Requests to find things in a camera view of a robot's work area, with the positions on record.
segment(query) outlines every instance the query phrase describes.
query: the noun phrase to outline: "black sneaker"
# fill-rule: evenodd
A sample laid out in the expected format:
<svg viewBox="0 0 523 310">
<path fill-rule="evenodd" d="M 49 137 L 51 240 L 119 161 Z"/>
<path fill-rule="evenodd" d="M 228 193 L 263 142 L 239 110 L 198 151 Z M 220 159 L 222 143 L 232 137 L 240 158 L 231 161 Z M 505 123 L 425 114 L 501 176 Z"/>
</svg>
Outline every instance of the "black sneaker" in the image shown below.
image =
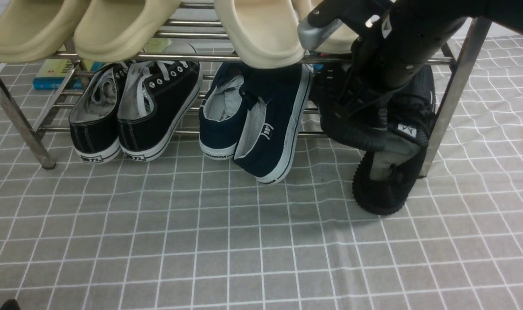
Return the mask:
<svg viewBox="0 0 523 310">
<path fill-rule="evenodd" d="M 131 64 L 112 63 L 97 71 L 70 111 L 70 136 L 84 163 L 106 163 L 120 152 L 116 113 Z"/>
<path fill-rule="evenodd" d="M 196 53 L 173 43 L 165 53 Z M 152 161 L 168 147 L 185 112 L 202 86 L 200 63 L 147 61 L 130 67 L 124 100 L 118 109 L 120 145 L 134 161 Z"/>
<path fill-rule="evenodd" d="M 256 70 L 240 88 L 248 112 L 233 160 L 261 183 L 290 171 L 312 72 L 301 64 Z"/>
<path fill-rule="evenodd" d="M 244 63 L 223 63 L 200 105 L 200 148 L 212 159 L 233 157 L 248 111 L 240 87 L 252 71 Z"/>
<path fill-rule="evenodd" d="M 386 151 L 365 153 L 355 172 L 352 190 L 361 208 L 388 215 L 403 207 L 424 163 L 435 108 L 432 68 L 426 65 L 389 102 Z"/>
<path fill-rule="evenodd" d="M 381 151 L 386 146 L 386 105 L 359 107 L 352 102 L 356 88 L 348 82 L 350 73 L 349 65 L 325 63 L 315 74 L 309 98 L 319 108 L 321 129 L 337 143 Z"/>
</svg>

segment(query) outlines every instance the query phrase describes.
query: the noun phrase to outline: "book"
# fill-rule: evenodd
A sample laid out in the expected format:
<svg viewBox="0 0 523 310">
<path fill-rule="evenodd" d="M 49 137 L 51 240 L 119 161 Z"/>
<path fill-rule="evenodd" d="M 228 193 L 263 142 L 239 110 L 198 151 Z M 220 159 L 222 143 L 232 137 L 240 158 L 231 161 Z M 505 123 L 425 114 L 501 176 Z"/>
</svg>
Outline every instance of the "book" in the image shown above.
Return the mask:
<svg viewBox="0 0 523 310">
<path fill-rule="evenodd" d="M 170 39 L 150 39 L 145 47 L 143 47 L 143 51 L 148 53 L 161 53 L 170 43 Z M 62 47 L 59 51 L 66 51 L 66 49 Z M 97 71 L 104 66 L 102 62 L 90 60 L 84 60 L 84 64 L 88 71 Z M 62 81 L 72 69 L 72 66 L 72 60 L 70 59 L 46 59 L 33 80 L 34 89 L 56 90 L 62 84 Z M 70 83 L 73 83 L 70 88 L 74 90 L 82 89 L 80 79 L 76 78 Z"/>
</svg>

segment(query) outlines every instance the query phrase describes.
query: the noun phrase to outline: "slide sandal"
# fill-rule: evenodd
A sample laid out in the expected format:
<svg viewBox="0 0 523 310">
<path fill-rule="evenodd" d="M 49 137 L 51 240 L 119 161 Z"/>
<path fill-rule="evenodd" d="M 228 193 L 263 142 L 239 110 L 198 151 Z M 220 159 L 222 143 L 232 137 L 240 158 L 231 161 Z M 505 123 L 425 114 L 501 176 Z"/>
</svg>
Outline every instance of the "slide sandal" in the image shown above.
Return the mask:
<svg viewBox="0 0 523 310">
<path fill-rule="evenodd" d="M 323 0 L 293 0 L 293 5 L 298 12 L 300 20 L 302 20 L 321 2 L 323 2 Z M 346 25 L 342 25 L 315 51 L 328 54 L 351 53 L 352 43 L 358 37 L 358 34 L 352 29 Z"/>
<path fill-rule="evenodd" d="M 90 0 L 11 0 L 0 16 L 0 62 L 49 57 L 71 36 Z"/>
<path fill-rule="evenodd" d="M 287 67 L 305 55 L 290 0 L 216 0 L 214 6 L 235 51 L 250 67 Z"/>
<path fill-rule="evenodd" d="M 160 30 L 181 0 L 94 0 L 76 28 L 80 57 L 99 62 L 129 59 Z"/>
</svg>

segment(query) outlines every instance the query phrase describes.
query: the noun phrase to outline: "shoe rack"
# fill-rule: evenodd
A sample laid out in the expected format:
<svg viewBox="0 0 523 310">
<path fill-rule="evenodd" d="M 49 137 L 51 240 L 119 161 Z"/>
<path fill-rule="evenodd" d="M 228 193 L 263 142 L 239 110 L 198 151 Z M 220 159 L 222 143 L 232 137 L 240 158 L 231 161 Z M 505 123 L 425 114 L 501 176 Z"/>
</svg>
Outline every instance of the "shoe rack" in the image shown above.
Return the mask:
<svg viewBox="0 0 523 310">
<path fill-rule="evenodd" d="M 213 3 L 187 3 L 181 4 L 182 9 L 214 9 Z M 188 41 L 198 39 L 209 39 L 209 40 L 228 40 L 227 34 L 221 27 L 221 23 L 217 20 L 186 20 L 186 19 L 170 19 L 167 21 L 165 26 L 178 27 L 202 27 L 202 28 L 215 28 L 217 31 L 214 32 L 195 32 L 195 31 L 177 31 L 177 30 L 160 30 L 155 34 L 155 37 L 159 38 L 170 38 L 170 39 L 186 39 Z M 447 130 L 453 112 L 461 98 L 464 87 L 468 82 L 474 63 L 478 57 L 482 44 L 486 39 L 487 33 L 491 26 L 491 22 L 486 19 L 478 18 L 472 21 L 470 30 L 468 31 L 467 37 L 464 41 L 462 49 L 458 58 L 456 58 L 448 45 L 442 47 L 442 52 L 445 57 L 433 58 L 429 60 L 431 65 L 447 65 L 452 74 L 447 84 L 445 94 L 443 96 L 441 105 L 438 110 L 438 118 L 433 128 L 433 132 L 430 138 L 430 144 L 427 150 L 425 163 L 423 170 L 420 173 L 421 177 L 425 177 L 430 169 L 432 161 L 437 153 L 437 149 L 443 139 L 443 135 Z M 81 96 L 82 90 L 71 90 L 72 83 L 70 81 L 75 78 L 80 78 L 82 85 L 86 86 L 89 82 L 90 77 L 93 76 L 94 72 L 87 72 L 84 69 L 83 63 L 78 55 L 75 53 L 75 48 L 72 39 L 66 44 L 66 51 L 59 51 L 52 57 L 53 59 L 72 59 L 74 64 L 73 69 L 63 80 L 61 86 L 49 99 L 46 108 L 39 116 L 37 122 L 32 126 L 30 122 L 25 118 L 19 105 L 15 102 L 7 87 L 3 84 L 0 79 L 0 106 L 5 110 L 8 118 L 15 125 L 25 143 L 35 155 L 41 166 L 45 169 L 53 169 L 56 165 L 56 161 L 51 157 L 45 145 L 42 143 L 42 139 L 45 134 L 49 132 L 70 132 L 68 127 L 60 127 L 52 125 L 53 119 L 61 109 L 71 109 L 73 104 L 65 103 L 69 96 Z M 194 54 L 194 55 L 165 55 L 155 53 L 139 53 L 134 57 L 136 60 L 156 60 L 156 61 L 202 61 L 202 62 L 238 62 L 240 58 L 238 56 L 231 55 L 212 55 L 212 54 Z M 318 57 L 318 56 L 305 56 L 301 63 L 323 63 L 332 61 L 344 61 L 343 59 L 337 59 L 334 57 Z M 210 81 L 213 76 L 204 76 L 205 81 Z M 201 93 L 199 99 L 204 98 L 205 93 Z M 189 113 L 197 113 L 198 108 L 191 108 Z M 318 114 L 317 108 L 306 108 L 306 114 Z M 186 137 L 198 137 L 198 131 L 191 130 L 177 130 L 175 135 L 186 136 Z M 326 138 L 323 132 L 300 132 L 300 137 L 310 138 Z"/>
</svg>

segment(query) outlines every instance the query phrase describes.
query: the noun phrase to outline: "floor mat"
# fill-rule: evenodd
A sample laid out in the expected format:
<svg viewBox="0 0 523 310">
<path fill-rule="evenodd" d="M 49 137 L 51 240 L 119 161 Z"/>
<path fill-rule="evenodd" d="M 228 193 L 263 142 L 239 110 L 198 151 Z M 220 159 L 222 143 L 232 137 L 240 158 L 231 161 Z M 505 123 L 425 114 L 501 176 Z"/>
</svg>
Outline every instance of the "floor mat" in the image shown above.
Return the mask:
<svg viewBox="0 0 523 310">
<path fill-rule="evenodd" d="M 39 67 L 1 72 L 31 120 L 53 94 L 31 88 Z M 440 99 L 450 73 L 434 73 Z M 270 186 L 203 157 L 198 140 L 94 167 L 69 135 L 43 141 L 52 171 L 0 109 L 0 306 L 523 310 L 522 37 L 486 41 L 429 176 L 386 218 L 352 199 L 361 153 L 328 139 L 299 139 Z"/>
</svg>

